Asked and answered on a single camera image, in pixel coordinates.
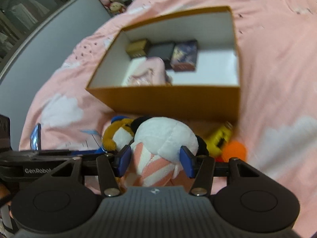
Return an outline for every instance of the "bed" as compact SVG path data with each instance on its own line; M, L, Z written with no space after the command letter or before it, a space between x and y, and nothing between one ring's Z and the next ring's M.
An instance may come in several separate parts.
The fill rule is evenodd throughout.
M98 148L115 113L85 86L121 27L218 5L232 8L243 64L235 138L247 147L248 163L296 194L301 212L294 230L311 237L317 231L317 0L135 0L82 40L37 92L20 149L29 149L38 122L42 149Z

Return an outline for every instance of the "cardboard box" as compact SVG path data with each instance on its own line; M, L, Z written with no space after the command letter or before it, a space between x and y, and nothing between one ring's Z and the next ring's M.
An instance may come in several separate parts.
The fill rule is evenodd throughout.
M196 71L167 71L172 85L125 86L131 67L126 46L196 39ZM100 61L86 88L116 112L213 121L238 120L239 58L230 7L175 12L123 28Z

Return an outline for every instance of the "white plush head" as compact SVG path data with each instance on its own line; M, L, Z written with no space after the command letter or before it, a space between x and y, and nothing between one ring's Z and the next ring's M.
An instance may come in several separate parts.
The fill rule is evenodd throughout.
M159 155L177 164L180 148L186 146L196 155L198 141L193 131L184 123L166 117L153 117L140 124L134 143L142 142L153 155Z

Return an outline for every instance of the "metal screw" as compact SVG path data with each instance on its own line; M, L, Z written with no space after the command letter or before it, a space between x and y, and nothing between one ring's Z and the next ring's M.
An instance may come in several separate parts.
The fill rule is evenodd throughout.
M207 190L204 188L194 188L191 190L191 193L194 194L195 196L204 196L207 194Z
M104 190L103 193L108 197L116 197L116 196L120 195L120 191L116 188L106 189L106 190Z

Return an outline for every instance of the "orange round object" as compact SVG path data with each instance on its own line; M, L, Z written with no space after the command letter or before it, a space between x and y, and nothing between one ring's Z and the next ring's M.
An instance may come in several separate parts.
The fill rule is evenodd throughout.
M245 161L247 159L247 149L240 142L233 140L222 149L221 157L224 162L228 162L231 157L238 157Z

